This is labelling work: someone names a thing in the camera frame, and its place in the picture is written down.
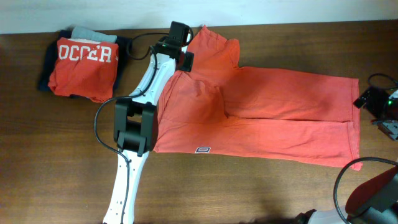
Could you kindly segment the salmon red t-shirt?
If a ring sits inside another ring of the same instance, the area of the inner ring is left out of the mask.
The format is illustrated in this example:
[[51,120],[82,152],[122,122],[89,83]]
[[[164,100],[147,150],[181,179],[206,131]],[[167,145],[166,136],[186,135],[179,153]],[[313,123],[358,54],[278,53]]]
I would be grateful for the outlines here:
[[343,167],[359,157],[356,78],[240,67],[239,41],[206,27],[190,72],[159,98],[158,153],[222,154]]

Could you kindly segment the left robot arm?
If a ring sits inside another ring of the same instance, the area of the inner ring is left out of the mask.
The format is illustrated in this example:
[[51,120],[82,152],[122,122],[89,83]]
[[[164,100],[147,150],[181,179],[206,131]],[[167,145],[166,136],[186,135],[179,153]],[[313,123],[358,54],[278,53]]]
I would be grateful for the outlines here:
[[113,138],[116,147],[105,147],[118,156],[118,168],[111,201],[103,218],[105,224],[134,222],[134,205],[139,180],[149,153],[157,141],[157,104],[165,84],[177,71],[190,72],[194,54],[187,51],[193,40],[192,28],[172,22],[148,49],[149,66],[136,89],[128,96],[114,97]]

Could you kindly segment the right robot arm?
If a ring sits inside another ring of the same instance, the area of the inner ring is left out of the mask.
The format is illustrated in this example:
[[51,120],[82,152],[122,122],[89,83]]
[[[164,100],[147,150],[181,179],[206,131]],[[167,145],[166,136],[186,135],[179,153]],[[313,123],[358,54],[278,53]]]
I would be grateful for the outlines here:
[[[370,86],[354,105],[368,110],[375,117],[373,125],[391,140],[397,141],[397,88],[392,89],[394,92],[388,94],[386,89]],[[351,166],[365,161],[389,164],[392,168],[359,185],[346,201],[346,205],[339,206],[337,193],[343,174]],[[349,162],[335,180],[333,201],[333,210],[309,210],[297,215],[292,223],[397,223],[397,161],[361,157]]]

